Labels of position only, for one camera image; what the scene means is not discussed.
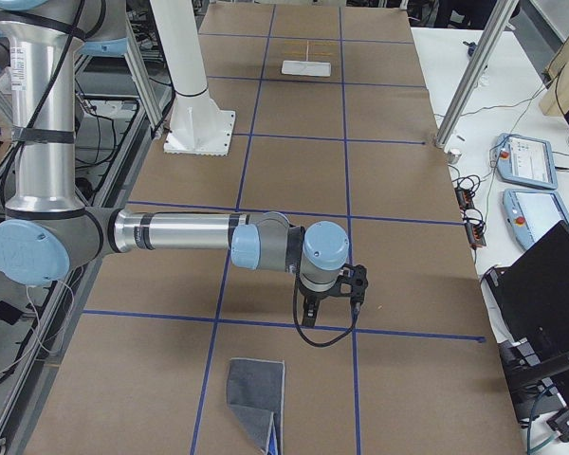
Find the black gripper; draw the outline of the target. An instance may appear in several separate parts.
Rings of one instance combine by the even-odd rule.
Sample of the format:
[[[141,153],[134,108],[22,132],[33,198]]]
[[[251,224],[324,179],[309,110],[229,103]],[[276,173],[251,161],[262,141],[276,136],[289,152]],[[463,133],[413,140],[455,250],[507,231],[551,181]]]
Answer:
[[[314,327],[319,312],[320,302],[329,297],[340,296],[340,284],[335,283],[327,290],[317,291],[310,289],[302,282],[298,282],[299,289],[303,295],[303,327]]]

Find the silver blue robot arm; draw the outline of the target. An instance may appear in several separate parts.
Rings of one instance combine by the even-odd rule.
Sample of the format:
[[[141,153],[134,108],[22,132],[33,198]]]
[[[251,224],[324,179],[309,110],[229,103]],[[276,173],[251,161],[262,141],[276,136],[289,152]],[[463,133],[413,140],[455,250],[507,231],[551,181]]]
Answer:
[[[295,277],[293,319],[315,324],[323,299],[346,297],[358,310],[366,272],[347,263],[337,224],[296,227],[265,214],[134,213],[88,207],[75,192],[76,53],[128,48],[122,1],[0,1],[9,41],[15,193],[0,223],[0,271],[40,286],[113,253],[135,248],[226,249],[243,268]]]

